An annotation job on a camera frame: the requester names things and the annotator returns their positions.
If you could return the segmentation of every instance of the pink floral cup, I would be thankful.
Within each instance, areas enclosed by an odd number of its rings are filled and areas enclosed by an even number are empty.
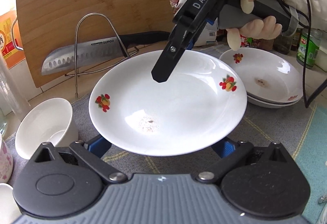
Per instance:
[[[6,183],[12,173],[13,160],[7,144],[1,136],[0,138],[0,183]]]

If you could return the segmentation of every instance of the gray mat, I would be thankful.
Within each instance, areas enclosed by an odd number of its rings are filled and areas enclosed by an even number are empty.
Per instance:
[[[226,50],[228,50],[227,46],[218,45],[202,52],[219,58]],[[79,137],[84,141],[98,134],[89,117],[88,101],[89,95],[86,95],[72,104]],[[296,157],[315,107],[315,102],[309,109],[304,107],[303,102],[281,109],[265,109],[248,103],[242,121],[229,137],[235,141],[250,141],[255,146],[267,146],[270,141],[278,140],[284,144],[293,157]],[[6,140],[14,157],[14,172],[9,181],[10,185],[14,183],[26,163],[15,151],[14,138],[15,134]],[[102,159],[128,175],[131,173],[197,173],[219,160],[210,147],[182,156],[148,157],[127,152],[116,146],[112,146]]]

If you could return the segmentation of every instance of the screw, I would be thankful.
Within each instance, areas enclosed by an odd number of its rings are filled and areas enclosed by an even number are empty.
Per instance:
[[[200,172],[198,176],[201,180],[212,180],[215,177],[210,171]]]
[[[109,179],[112,181],[124,181],[127,179],[127,176],[122,172],[114,172],[109,175]]]

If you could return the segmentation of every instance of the stainless steel knife rack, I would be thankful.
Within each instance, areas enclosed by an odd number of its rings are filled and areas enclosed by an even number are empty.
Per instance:
[[[121,59],[120,61],[112,64],[112,65],[109,65],[105,68],[102,68],[102,69],[98,69],[98,70],[94,70],[94,71],[90,71],[90,72],[82,72],[80,73],[78,71],[78,68],[77,68],[77,36],[78,36],[78,29],[80,28],[80,25],[81,23],[83,22],[84,19],[86,19],[87,17],[89,16],[101,16],[101,17],[104,17],[110,24],[110,26],[112,27],[113,31],[115,32],[116,34],[116,37],[119,41],[119,43],[121,44],[121,46],[123,47],[123,50],[126,54],[126,57]],[[76,31],[75,31],[75,48],[74,48],[74,73],[73,74],[65,74],[66,77],[71,77],[71,76],[74,76],[75,77],[75,98],[78,98],[78,91],[77,91],[77,88],[78,88],[78,85],[77,85],[77,77],[80,76],[80,75],[85,75],[85,74],[93,74],[93,73],[98,73],[98,72],[101,72],[101,71],[104,71],[104,70],[107,70],[109,68],[112,68],[120,63],[122,63],[123,61],[126,61],[127,59],[131,58],[132,56],[136,55],[140,50],[134,46],[134,51],[132,51],[131,53],[129,53],[127,51],[127,48],[125,47],[125,45],[123,44],[122,40],[120,39],[120,36],[118,35],[117,31],[115,30],[115,27],[113,26],[112,22],[110,21],[110,19],[108,17],[106,17],[105,15],[103,14],[100,14],[100,13],[90,13],[90,14],[87,14],[85,15],[77,24],[76,26]]]

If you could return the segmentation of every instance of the countertop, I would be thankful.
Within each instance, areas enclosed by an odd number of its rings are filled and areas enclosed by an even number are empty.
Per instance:
[[[160,42],[152,45],[147,46],[139,46],[140,52],[138,55],[146,52],[151,52],[154,50],[162,50],[166,45],[166,42]],[[194,48],[194,50],[201,50],[204,48]],[[303,67],[296,61],[296,52],[290,52],[288,55],[278,54],[280,57],[284,58],[290,64],[292,64],[299,72],[302,73]],[[87,70],[94,70],[104,68],[115,62],[119,61],[120,58],[114,59],[100,65],[94,66],[92,68],[84,68],[80,69],[80,72],[87,71]],[[99,79],[107,72],[107,70],[98,72],[95,74],[88,74],[82,75],[78,78],[78,98],[83,97],[84,95],[88,94],[92,91],[96,83]],[[310,95],[318,86],[320,86],[323,81],[327,78],[327,73],[321,70],[319,67],[314,66],[313,69],[306,70],[306,91],[307,94]],[[74,102],[77,100],[75,98],[75,82],[74,78],[67,78],[66,81],[59,83],[58,85],[50,88],[49,90],[41,93],[37,97],[30,100],[30,104],[32,107],[37,106],[41,102],[55,97],[61,97],[67,99],[69,102]],[[327,90],[324,90],[317,98],[316,101],[319,105],[327,108]],[[7,115],[7,129],[3,138],[6,139],[11,134],[15,133],[19,127],[20,121],[16,118],[14,113],[10,113]]]

